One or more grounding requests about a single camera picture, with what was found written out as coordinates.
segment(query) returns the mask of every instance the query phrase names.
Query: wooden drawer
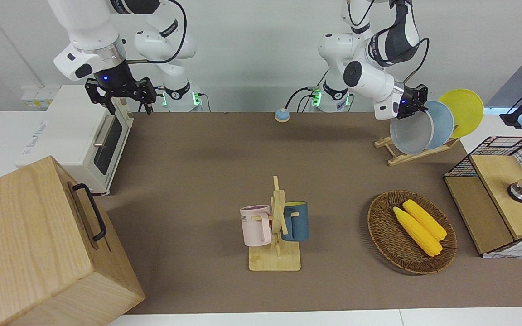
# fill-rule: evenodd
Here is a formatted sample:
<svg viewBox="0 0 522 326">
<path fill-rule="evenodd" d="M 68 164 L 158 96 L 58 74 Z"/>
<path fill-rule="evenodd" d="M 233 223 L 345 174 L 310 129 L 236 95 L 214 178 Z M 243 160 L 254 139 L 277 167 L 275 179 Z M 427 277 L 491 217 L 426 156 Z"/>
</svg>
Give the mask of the wooden drawer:
<svg viewBox="0 0 522 326">
<path fill-rule="evenodd" d="M 513 242 L 505 221 L 478 177 L 453 176 L 444 180 L 479 254 Z"/>
<path fill-rule="evenodd" d="M 105 326 L 144 299 L 106 211 L 74 185 L 52 157 L 0 178 L 0 325 Z"/>
</svg>

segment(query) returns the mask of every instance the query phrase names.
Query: pink mug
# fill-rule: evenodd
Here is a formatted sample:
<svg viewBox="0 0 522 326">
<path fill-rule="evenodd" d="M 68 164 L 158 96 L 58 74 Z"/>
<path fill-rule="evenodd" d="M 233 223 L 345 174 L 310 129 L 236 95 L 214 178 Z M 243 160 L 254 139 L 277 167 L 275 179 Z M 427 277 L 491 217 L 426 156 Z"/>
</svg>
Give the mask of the pink mug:
<svg viewBox="0 0 522 326">
<path fill-rule="evenodd" d="M 246 246 L 261 246 L 271 243 L 271 226 L 269 225 L 269 205 L 255 205 L 241 208 L 241 226 Z"/>
</svg>

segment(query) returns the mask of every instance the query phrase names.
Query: metal handle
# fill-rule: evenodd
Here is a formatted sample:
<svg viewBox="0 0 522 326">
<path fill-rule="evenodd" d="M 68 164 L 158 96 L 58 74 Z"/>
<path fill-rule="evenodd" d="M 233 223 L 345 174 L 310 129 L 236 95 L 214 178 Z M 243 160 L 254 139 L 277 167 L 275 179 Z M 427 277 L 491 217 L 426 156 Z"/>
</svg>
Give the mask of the metal handle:
<svg viewBox="0 0 522 326">
<path fill-rule="evenodd" d="M 104 122 L 100 128 L 100 132 L 98 133 L 98 136 L 96 136 L 96 140 L 94 140 L 94 147 L 104 147 L 104 145 L 106 145 L 110 129 L 112 129 L 112 125 L 114 124 L 114 119 L 115 117 L 113 115 L 107 115 L 104 117 Z"/>
<path fill-rule="evenodd" d="M 92 208 L 94 209 L 94 213 L 96 214 L 96 218 L 98 219 L 98 224 L 100 225 L 100 233 L 97 235 L 94 235 L 92 237 L 92 240 L 95 242 L 98 242 L 100 239 L 106 236 L 106 225 L 104 224 L 104 220 L 102 219 L 102 215 L 100 215 L 100 211 L 98 210 L 98 206 L 96 206 L 96 201 L 94 200 L 92 196 L 92 192 L 90 191 L 90 188 L 88 188 L 85 184 L 79 183 L 72 187 L 72 189 L 76 192 L 80 189 L 86 190 L 87 197 L 90 200 L 90 203 L 92 204 Z"/>
</svg>

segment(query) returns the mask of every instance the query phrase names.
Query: wooden box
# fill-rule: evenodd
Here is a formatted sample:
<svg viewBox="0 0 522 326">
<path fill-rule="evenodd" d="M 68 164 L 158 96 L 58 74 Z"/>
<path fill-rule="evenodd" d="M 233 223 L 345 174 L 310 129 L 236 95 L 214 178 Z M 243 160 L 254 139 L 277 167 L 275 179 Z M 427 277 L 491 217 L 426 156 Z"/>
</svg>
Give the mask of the wooden box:
<svg viewBox="0 0 522 326">
<path fill-rule="evenodd" d="M 105 326 L 144 298 L 106 211 L 52 157 L 0 177 L 0 326 Z"/>
<path fill-rule="evenodd" d="M 507 187 L 522 178 L 511 155 L 471 155 L 478 176 L 444 178 L 479 254 L 497 252 L 522 240 L 522 203 Z"/>
</svg>

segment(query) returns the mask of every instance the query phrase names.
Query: corn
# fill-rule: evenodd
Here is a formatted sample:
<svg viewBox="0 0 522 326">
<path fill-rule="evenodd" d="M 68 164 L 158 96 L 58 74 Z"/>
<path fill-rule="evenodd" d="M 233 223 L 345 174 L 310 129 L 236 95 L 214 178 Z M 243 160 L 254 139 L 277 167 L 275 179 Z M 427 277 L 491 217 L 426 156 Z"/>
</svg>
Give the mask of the corn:
<svg viewBox="0 0 522 326">
<path fill-rule="evenodd" d="M 444 237 L 446 237 L 446 230 L 444 230 L 444 227 L 442 227 L 428 212 L 426 212 L 424 208 L 420 207 L 420 205 L 412 199 L 406 200 L 402 206 L 404 206 L 404 209 L 412 215 L 418 223 L 427 229 L 435 239 L 439 241 L 444 240 Z"/>
<path fill-rule="evenodd" d="M 398 207 L 394 207 L 394 213 L 398 219 L 398 222 L 406 232 L 412 237 L 412 239 L 428 254 L 430 257 L 434 257 L 440 254 L 442 246 L 439 241 L 435 239 L 414 217 L 404 212 Z"/>
</svg>

